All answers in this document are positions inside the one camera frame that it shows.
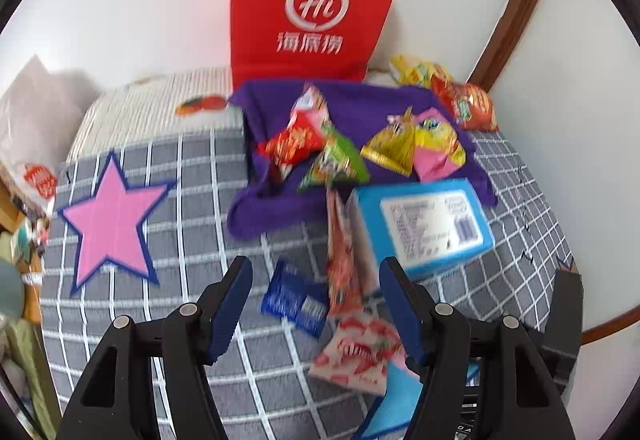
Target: metal screw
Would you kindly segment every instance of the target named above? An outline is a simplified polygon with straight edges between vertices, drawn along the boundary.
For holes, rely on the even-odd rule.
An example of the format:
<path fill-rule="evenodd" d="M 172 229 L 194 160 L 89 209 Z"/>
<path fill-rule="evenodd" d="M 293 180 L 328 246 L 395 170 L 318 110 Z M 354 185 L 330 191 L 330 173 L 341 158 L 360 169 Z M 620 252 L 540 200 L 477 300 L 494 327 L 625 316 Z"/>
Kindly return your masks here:
<path fill-rule="evenodd" d="M 113 326 L 116 327 L 118 330 L 120 328 L 124 328 L 128 324 L 129 324 L 129 318 L 126 315 L 118 315 L 118 317 L 116 317 L 113 320 Z"/>
<path fill-rule="evenodd" d="M 194 303 L 187 303 L 180 307 L 180 314 L 188 317 L 198 311 L 198 306 Z"/>
<path fill-rule="evenodd" d="M 439 315 L 451 315 L 453 313 L 453 307 L 446 303 L 436 304 L 436 314 Z"/>
<path fill-rule="evenodd" d="M 507 315 L 502 320 L 502 322 L 507 328 L 511 328 L 511 330 L 515 330 L 518 326 L 520 326 L 520 323 L 518 322 L 518 320 L 512 315 Z"/>

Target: blue gripper pad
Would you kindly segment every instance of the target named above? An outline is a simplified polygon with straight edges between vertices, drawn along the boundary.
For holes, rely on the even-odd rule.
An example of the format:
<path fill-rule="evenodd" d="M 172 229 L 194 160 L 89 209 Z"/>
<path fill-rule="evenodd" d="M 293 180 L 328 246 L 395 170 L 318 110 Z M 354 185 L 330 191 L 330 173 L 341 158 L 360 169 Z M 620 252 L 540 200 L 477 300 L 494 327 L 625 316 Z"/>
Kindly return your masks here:
<path fill-rule="evenodd" d="M 391 270 L 389 259 L 386 258 L 380 263 L 382 295 L 385 296 L 386 305 L 389 307 L 404 349 L 419 364 L 422 364 L 426 357 L 422 344 L 422 323 L 415 314 L 408 295 Z"/>
<path fill-rule="evenodd" d="M 254 269 L 251 261 L 244 258 L 236 278 L 229 285 L 225 296 L 220 301 L 218 311 L 211 320 L 209 358 L 213 362 L 228 349 L 253 283 Z"/>

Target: pink star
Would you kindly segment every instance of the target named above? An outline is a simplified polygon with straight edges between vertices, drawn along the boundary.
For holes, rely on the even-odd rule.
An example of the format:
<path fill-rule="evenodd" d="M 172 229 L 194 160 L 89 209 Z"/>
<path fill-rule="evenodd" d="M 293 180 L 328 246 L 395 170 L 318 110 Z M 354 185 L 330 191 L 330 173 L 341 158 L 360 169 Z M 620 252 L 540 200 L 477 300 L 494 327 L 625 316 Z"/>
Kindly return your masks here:
<path fill-rule="evenodd" d="M 72 294 L 108 261 L 158 282 L 142 223 L 174 184 L 129 188 L 115 154 L 109 153 L 95 195 L 59 212 L 79 235 Z"/>

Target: barcode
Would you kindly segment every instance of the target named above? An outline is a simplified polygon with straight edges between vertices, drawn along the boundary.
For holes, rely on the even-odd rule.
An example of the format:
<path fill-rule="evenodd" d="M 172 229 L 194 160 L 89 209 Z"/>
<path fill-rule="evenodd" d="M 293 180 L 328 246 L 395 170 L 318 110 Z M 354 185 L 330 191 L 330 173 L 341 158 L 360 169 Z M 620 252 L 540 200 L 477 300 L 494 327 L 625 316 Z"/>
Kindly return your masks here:
<path fill-rule="evenodd" d="M 478 239 L 478 231 L 476 230 L 476 225 L 471 217 L 467 216 L 456 219 L 455 225 L 461 244 Z"/>
<path fill-rule="evenodd" d="M 326 306 L 317 299 L 307 296 L 305 302 L 302 303 L 300 311 L 312 319 L 321 320 L 326 315 Z"/>

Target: bed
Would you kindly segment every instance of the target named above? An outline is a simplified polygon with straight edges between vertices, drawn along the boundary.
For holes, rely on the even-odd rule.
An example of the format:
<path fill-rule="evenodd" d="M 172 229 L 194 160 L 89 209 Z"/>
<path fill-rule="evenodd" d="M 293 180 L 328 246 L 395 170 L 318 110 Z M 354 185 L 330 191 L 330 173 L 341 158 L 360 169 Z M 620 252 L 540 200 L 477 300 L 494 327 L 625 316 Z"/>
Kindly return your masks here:
<path fill-rule="evenodd" d="M 239 113 L 176 131 L 166 123 L 166 111 L 135 131 L 113 129 L 123 117 L 137 116 L 140 106 L 158 92 L 168 106 L 200 94 L 230 93 L 224 70 L 200 70 L 190 76 L 199 79 L 188 80 L 184 74 L 156 78 L 98 100 L 85 116 L 60 175 L 56 207 L 91 194 L 108 149 L 115 149 L 130 185 L 180 178 L 145 228 L 159 285 L 104 267 L 70 296 L 78 239 L 61 219 L 53 220 L 41 305 L 60 405 L 64 410 L 89 356 L 117 315 L 128 314 L 135 321 L 165 317 L 181 303 L 195 301 L 207 284 L 222 278 L 222 265 L 242 254 L 253 263 L 254 285 L 228 352 L 206 367 L 229 438 L 348 439 L 372 397 L 307 374 L 332 337 L 335 323 L 327 324 L 315 341 L 259 311 L 280 257 L 324 279 L 326 222 L 299 223 L 248 241 L 229 234 L 225 222 L 231 201 L 248 183 Z M 571 250 L 544 194 L 509 141 L 501 133 L 470 136 L 476 159 L 498 196 L 497 207 L 485 210 L 495 250 L 422 283 L 434 299 L 452 303 L 468 317 L 494 319 L 508 313 L 544 330 L 558 260 L 570 263 Z M 381 298 L 369 299 L 367 310 L 390 320 Z M 173 439 L 161 360 L 156 359 L 152 368 L 161 435 Z"/>

